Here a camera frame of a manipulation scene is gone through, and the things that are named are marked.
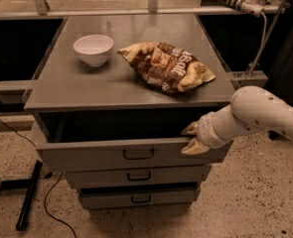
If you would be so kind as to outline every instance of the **drawer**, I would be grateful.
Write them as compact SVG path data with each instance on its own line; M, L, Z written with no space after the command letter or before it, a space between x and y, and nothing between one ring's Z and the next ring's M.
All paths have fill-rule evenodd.
M52 172L84 172L205 165L222 160L229 148L182 155L188 143L188 138L50 143L38 144L37 151Z
M79 200L83 208L115 208L164 203L193 202L200 189L195 182L104 189L82 189Z
M40 112L48 142L178 138L190 123L219 107L132 108Z
M65 173L71 188L133 186L205 180L212 166Z

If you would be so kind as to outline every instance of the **drawer handle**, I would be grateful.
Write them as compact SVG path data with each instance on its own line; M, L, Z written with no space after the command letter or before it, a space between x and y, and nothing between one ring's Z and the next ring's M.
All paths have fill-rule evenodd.
M152 197L151 197L151 195L149 194L149 195L147 196L147 198L145 198L145 199L143 199L143 198L135 199L134 196L132 195L132 196L130 197L130 199L131 199L132 203L147 203L147 202L150 202L150 201L151 201Z
M127 174L127 179L128 179L128 180L131 180L131 181L147 180L147 179L150 179L150 177L151 177L151 173L148 172L148 174L146 174L145 177L142 177L142 176L143 176L143 175L138 175L138 174L133 175L133 174L128 173L128 174Z
M151 159L154 156L154 149L150 151L126 151L123 150L123 157L126 160L143 160L143 159Z

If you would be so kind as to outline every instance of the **cabinet drawer front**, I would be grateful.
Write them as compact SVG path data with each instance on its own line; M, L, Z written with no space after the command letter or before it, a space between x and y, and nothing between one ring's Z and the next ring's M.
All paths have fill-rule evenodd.
M65 173L71 188L129 186L205 180L212 166L169 167L164 169L119 170Z
M196 166L223 160L230 144L195 156L181 154L189 138L38 144L52 172Z
M163 189L140 191L88 193L79 197L86 209L144 206L164 203L193 202L197 200L200 189L196 186L172 186Z

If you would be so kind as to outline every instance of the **white bowl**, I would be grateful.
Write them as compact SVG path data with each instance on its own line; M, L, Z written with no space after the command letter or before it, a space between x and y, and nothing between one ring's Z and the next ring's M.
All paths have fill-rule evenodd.
M113 46L113 40L103 35L84 36L73 44L75 54L94 67L102 66L109 60Z

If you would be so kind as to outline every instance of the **gray cabinet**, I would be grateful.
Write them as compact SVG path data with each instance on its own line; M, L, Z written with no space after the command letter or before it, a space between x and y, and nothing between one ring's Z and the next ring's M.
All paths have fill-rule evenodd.
M175 28L166 31L169 22ZM101 68L87 67L73 53L73 42L87 34L114 40L114 54ZM178 96L148 88L116 50L150 40L193 53L216 80ZM65 173L84 208L192 202L230 144L185 156L181 149L190 139L180 133L227 105L233 92L194 15L74 16L25 108L36 119L39 155L50 171Z

